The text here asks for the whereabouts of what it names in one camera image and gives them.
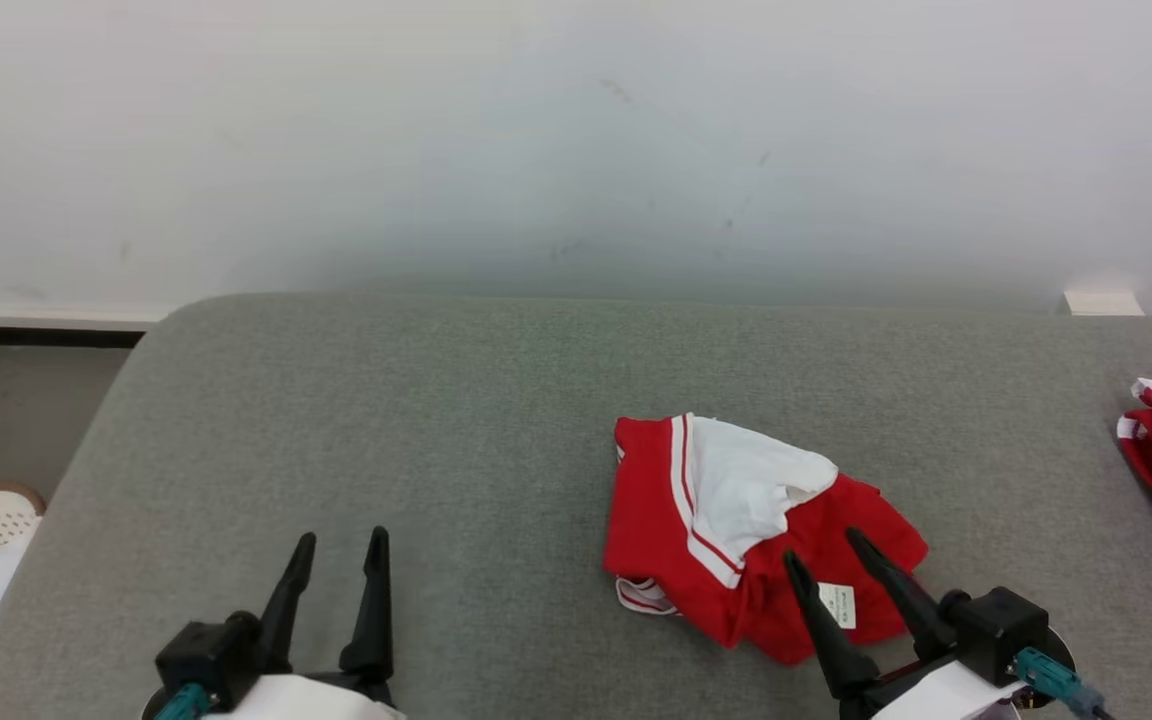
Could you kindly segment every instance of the teal cable connector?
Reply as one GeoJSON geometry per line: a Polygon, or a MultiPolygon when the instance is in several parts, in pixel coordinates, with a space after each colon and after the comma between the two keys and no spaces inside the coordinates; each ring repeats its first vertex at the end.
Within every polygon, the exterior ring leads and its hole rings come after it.
{"type": "Polygon", "coordinates": [[[200,684],[188,683],[180,688],[172,702],[166,703],[154,720],[197,720],[198,717],[207,714],[211,703],[207,702],[207,691],[200,684]]]}
{"type": "Polygon", "coordinates": [[[1078,673],[1052,660],[1033,647],[1016,655],[1016,676],[1036,691],[1063,702],[1079,720],[1114,720],[1105,711],[1105,696],[1084,685],[1078,673]]]}

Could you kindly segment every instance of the clothing label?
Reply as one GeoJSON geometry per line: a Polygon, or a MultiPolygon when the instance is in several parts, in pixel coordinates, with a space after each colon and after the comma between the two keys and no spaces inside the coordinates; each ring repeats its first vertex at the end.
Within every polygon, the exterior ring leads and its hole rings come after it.
{"type": "Polygon", "coordinates": [[[851,585],[820,585],[820,602],[844,630],[856,629],[856,591],[851,585]]]}

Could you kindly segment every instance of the gray table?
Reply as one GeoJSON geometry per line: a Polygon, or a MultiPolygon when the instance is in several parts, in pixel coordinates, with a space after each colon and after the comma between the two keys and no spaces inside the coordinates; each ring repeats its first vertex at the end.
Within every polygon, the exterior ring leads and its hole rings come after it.
{"type": "Polygon", "coordinates": [[[623,611],[599,568],[614,420],[687,410],[876,484],[933,592],[1041,602],[1117,717],[1152,719],[1152,502],[1112,439],[1137,376],[1152,318],[202,302],[132,353],[1,602],[0,720],[136,717],[166,639],[259,611],[306,530],[291,659],[329,669],[378,523],[412,717],[833,719],[814,662],[623,611]]]}

